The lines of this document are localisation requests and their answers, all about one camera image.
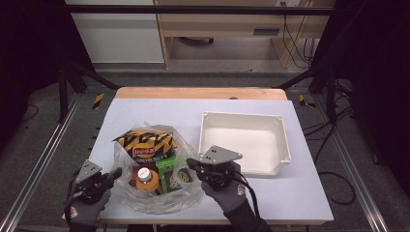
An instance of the white tabletop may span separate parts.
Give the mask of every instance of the white tabletop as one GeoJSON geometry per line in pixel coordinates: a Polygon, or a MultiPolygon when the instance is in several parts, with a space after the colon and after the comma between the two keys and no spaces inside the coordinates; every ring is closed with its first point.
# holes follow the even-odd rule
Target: white tabletop
{"type": "MultiPolygon", "coordinates": [[[[282,116],[292,161],[273,178],[248,178],[257,195],[260,215],[269,224],[321,224],[334,219],[292,101],[114,99],[90,161],[101,166],[102,172],[108,172],[114,161],[112,140],[135,124],[172,126],[198,149],[205,111],[282,116]]],[[[101,214],[101,222],[224,224],[228,220],[206,195],[198,205],[167,215],[136,212],[112,196],[101,214]]]]}

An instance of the metal bracket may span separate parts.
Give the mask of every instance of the metal bracket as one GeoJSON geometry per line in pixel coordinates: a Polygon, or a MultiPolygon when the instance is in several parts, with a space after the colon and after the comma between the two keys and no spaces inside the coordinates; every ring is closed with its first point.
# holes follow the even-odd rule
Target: metal bracket
{"type": "Polygon", "coordinates": [[[79,170],[78,176],[75,180],[77,184],[87,180],[88,178],[96,175],[101,170],[103,170],[100,166],[94,164],[93,162],[86,160],[79,170]]]}
{"type": "Polygon", "coordinates": [[[241,157],[242,154],[240,153],[212,145],[204,155],[201,155],[199,161],[205,164],[220,164],[232,160],[237,160],[241,157]]]}

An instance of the white tray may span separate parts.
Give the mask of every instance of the white tray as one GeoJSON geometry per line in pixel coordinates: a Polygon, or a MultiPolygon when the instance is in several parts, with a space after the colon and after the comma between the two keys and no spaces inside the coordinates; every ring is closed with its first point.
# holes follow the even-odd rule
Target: white tray
{"type": "Polygon", "coordinates": [[[235,161],[248,177],[275,176],[292,160],[281,116],[204,112],[199,155],[212,145],[241,153],[235,161]]]}

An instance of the transparent plastic bag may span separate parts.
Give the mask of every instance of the transparent plastic bag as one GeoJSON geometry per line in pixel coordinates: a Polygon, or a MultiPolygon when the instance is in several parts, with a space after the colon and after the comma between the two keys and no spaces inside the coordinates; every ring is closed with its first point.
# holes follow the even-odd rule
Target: transparent plastic bag
{"type": "Polygon", "coordinates": [[[175,164],[172,171],[173,180],[180,185],[180,189],[161,195],[144,192],[129,184],[132,178],[132,168],[139,165],[118,142],[115,142],[114,164],[112,169],[122,167],[122,176],[115,181],[111,190],[112,195],[120,199],[121,203],[145,214],[161,215],[179,212],[195,205],[203,195],[201,181],[198,180],[194,171],[188,168],[187,158],[196,155],[195,150],[185,139],[170,126],[148,126],[132,129],[133,131],[169,132],[177,144],[175,164]],[[191,181],[186,183],[180,178],[178,172],[184,169],[189,172],[191,181]]]}

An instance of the green package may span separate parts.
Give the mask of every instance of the green package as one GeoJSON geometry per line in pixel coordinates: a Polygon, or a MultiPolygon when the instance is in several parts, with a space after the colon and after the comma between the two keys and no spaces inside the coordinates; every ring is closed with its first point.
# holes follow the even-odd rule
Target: green package
{"type": "MultiPolygon", "coordinates": [[[[156,162],[159,170],[160,180],[162,185],[162,194],[181,189],[181,186],[174,180],[172,173],[175,165],[175,157],[161,159],[156,162]]],[[[186,168],[178,171],[178,176],[186,183],[192,181],[192,177],[186,168]]]]}

